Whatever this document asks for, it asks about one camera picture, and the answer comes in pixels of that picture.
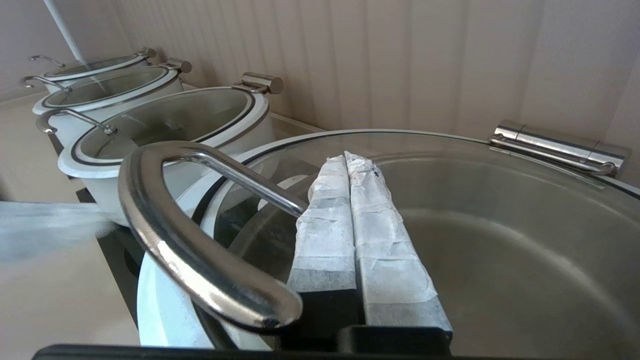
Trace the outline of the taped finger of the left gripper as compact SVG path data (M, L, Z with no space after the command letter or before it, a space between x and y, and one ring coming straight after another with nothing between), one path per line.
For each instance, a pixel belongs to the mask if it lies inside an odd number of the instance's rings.
M18 264L110 234L117 224L96 203L0 203L0 260Z

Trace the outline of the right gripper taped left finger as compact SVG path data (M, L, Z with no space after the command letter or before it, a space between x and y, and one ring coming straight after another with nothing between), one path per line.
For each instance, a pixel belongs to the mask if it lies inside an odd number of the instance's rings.
M338 332L361 323L354 225L345 155L327 158L295 223L287 285L302 298L302 316L281 335L284 351L332 352Z

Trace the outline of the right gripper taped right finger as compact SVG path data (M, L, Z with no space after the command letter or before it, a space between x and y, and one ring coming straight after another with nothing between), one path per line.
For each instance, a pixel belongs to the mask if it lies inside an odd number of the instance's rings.
M365 323L378 327L453 328L419 259L379 166L345 153Z

